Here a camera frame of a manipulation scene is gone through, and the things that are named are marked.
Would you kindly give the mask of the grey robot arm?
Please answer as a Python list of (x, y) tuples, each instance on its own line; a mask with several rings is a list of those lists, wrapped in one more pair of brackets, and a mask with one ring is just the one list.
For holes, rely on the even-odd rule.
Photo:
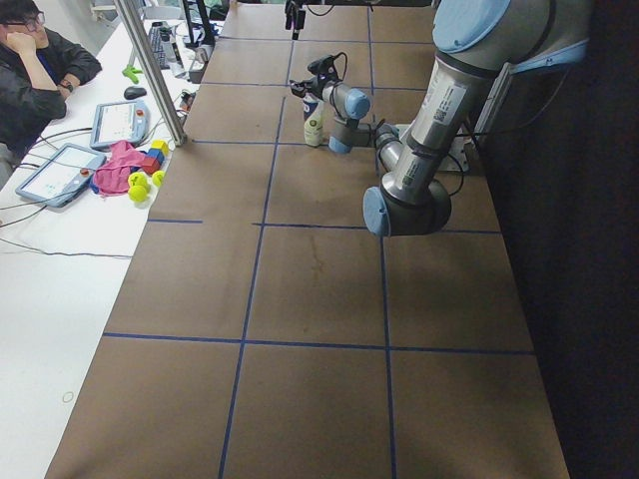
[(375, 7), (436, 9), (438, 4), (439, 1), (430, 0), (288, 0), (285, 2), (285, 29), (292, 32), (293, 40), (297, 40), (305, 27), (308, 13), (325, 16), (334, 6), (366, 7), (369, 10)]
[(485, 101), (506, 64), (517, 71), (555, 68), (585, 55), (590, 1), (433, 1), (435, 58), (428, 89), (404, 132), (381, 122), (365, 125), (366, 94), (348, 86), (334, 57), (311, 62), (312, 77), (292, 81), (294, 95), (313, 96), (334, 108), (329, 146), (336, 153), (373, 146), (386, 169), (366, 190), (362, 212), (379, 237), (440, 231), (451, 213), (450, 195), (435, 179), (462, 123)]

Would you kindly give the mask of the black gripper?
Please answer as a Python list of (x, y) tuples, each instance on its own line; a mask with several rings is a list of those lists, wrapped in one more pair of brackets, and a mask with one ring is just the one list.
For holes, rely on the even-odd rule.
[(291, 92), (299, 98), (312, 94), (319, 100), (328, 101), (327, 89), (332, 85), (332, 77), (318, 75), (309, 80), (290, 80)]
[(287, 0), (286, 1), (285, 28), (292, 29), (292, 26), (293, 26), (292, 38), (294, 40), (297, 40), (299, 38), (301, 30), (305, 26), (306, 11), (304, 9), (305, 9), (305, 0)]

